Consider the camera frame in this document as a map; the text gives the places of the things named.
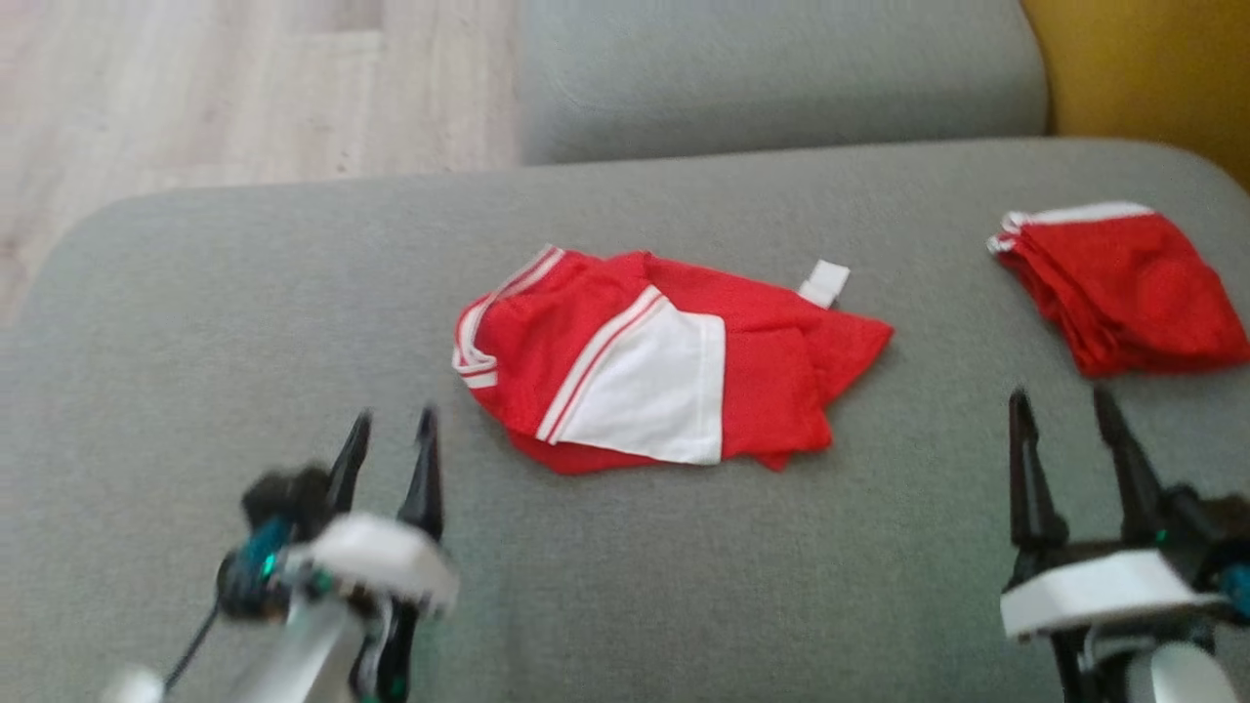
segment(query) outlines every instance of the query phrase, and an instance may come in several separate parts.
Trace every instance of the red fabric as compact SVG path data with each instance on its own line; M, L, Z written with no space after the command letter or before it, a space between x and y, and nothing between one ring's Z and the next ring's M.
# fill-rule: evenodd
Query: red fabric
M1059 325L1078 369L1205 372L1250 362L1250 341L1219 275L1158 213L1026 223L999 254Z
M868 370L894 331L792 290L644 251L605 260L569 251L539 284L490 306L478 334L476 346L499 358L499 382L474 397L521 452L564 474L656 463L535 438L586 341L649 285L681 311L725 321L721 458L750 454L772 470L792 452L830 445L825 405Z

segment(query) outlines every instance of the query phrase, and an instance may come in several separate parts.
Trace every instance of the black cable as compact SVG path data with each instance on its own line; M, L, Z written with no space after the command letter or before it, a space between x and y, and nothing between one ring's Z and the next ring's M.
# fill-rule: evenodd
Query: black cable
M195 652L204 644L204 638L208 637L209 629L212 628L212 622L218 619L218 612L220 610L220 603L218 600L212 602L212 609L209 610L208 617L200 623L200 629L195 630L195 637L191 638L191 643L186 645L186 652L178 659L174 664L174 669L169 672L165 677L165 693L169 693L178 679L182 678L182 673L186 672L186 667L190 665L191 658L195 657Z

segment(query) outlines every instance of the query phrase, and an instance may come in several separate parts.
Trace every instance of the white tag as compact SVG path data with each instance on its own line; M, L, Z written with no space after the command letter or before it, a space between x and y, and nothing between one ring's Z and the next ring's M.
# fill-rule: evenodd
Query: white tag
M834 304L834 300L838 300L838 295L841 294L850 275L851 270L846 266L830 264L825 260L818 261L811 275L799 286L799 295L814 305L828 308Z

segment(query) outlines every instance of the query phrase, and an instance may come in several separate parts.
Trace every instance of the white stripe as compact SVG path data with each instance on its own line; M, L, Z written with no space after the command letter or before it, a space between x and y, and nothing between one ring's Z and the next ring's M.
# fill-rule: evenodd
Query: white stripe
M496 372L460 378L469 388L490 388L499 383L499 374Z
M621 334L619 334L616 339L612 340L611 345L619 346L626 339L632 336L634 330L642 326L642 323L654 318L660 311L660 308L664 308L665 305L672 308L672 303L669 303L668 300L661 300L660 303L651 305L651 308L645 314L640 315L636 320L630 323L629 329L621 331ZM591 377L595 374L596 369L604 365L604 362L608 359L609 355L610 355L610 349L604 349L604 353L599 355L599 360L595 363L595 365L586 369L585 382L581 384L575 384L574 388L576 388L578 390L574 393L572 398L569 399L569 409L565 410L564 417L560 418L560 423L555 425L555 429L551 430L551 439L549 439L548 442L555 444L556 442L560 440L560 435L564 434L564 428L569 425L569 420L571 420L572 415L576 414L578 405L581 403L582 395L585 395L586 390L590 389Z
M464 364L452 363L458 372L464 374L491 369L495 367L498 360L494 357L484 354L474 346L474 341L478 339L478 326L481 324L481 318L486 314L486 309L490 308L496 300L522 293L528 288L542 280L542 278L551 273L551 269L555 268L562 258L564 249L548 244L542 248L542 251L540 251L538 256L531 259L529 264L519 269L516 273L508 276L508 279L504 280L504 283L485 300L469 309L460 323L460 329L456 330L456 348L465 360Z
M514 283L512 285L509 285L502 293L499 294L499 296L500 298L508 298L509 295L514 295L516 293L520 293L520 291L525 290L526 288L534 285L535 283L542 280L542 276L545 276L549 273L551 273L551 269L555 268L555 265L560 263L560 259L564 258L564 249L555 249L554 246L548 245L546 251L551 251L551 250L555 250L555 254L551 254L550 256L548 256L548 259L545 261L542 261L542 265L540 265L539 268L534 269L534 271L530 275L525 276L524 279Z
M560 390L556 392L555 399L551 400L551 405L548 407L546 414L542 417L542 423L539 424L539 432L536 437L542 442L549 442L549 437L555 430L555 423L560 418L560 413L564 407L569 404L572 399L572 393L578 388L578 382L581 377L590 370L590 364L599 355L599 352L604 349L608 341L620 331L621 328L628 325L630 320L634 319L642 309L651 304L652 300L660 296L660 289L654 285L646 286L646 290L638 296L634 303L620 313L615 318L608 320L608 324L599 328L586 346L578 355L578 359L572 363L572 369L569 370L569 375L564 378L564 383L560 384Z
M1044 210L1041 213L1011 211L1002 215L1002 229L1011 234L1020 234L1024 225L1058 225L1064 223L1096 223L1100 220L1115 220L1119 218L1132 218L1138 215L1152 215L1155 211L1136 203L1112 201L1094 203L1090 205L1078 205L1076 208L1062 208L1059 210Z
M1010 233L996 234L985 241L985 248L990 250L990 254L1001 254L1015 249L1015 240L1016 238Z

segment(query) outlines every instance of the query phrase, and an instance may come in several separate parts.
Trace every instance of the gray fabric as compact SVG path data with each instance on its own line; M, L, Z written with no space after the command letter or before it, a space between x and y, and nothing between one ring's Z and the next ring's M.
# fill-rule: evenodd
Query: gray fabric
M529 0L526 163L1041 134L1016 0Z
M1250 199L1195 156L1110 141L852 148L181 191L69 234L4 349L9 700L81 700L171 664L244 537L239 493L378 424L358 507L398 507L442 409L458 613L421 700L1058 700L1005 642L1006 398L1032 392L1078 538L1119 525L1089 385L986 254L1009 209L1130 199L1171 216L1250 316ZM854 269L896 325L831 409L836 445L560 478L450 369L460 306L545 241L648 248L782 285ZM1250 372L1114 383L1168 482L1246 490ZM210 638L178 700L220 699L271 630ZM1226 662L1250 638L1221 635ZM1250 672L1232 667L1241 694Z

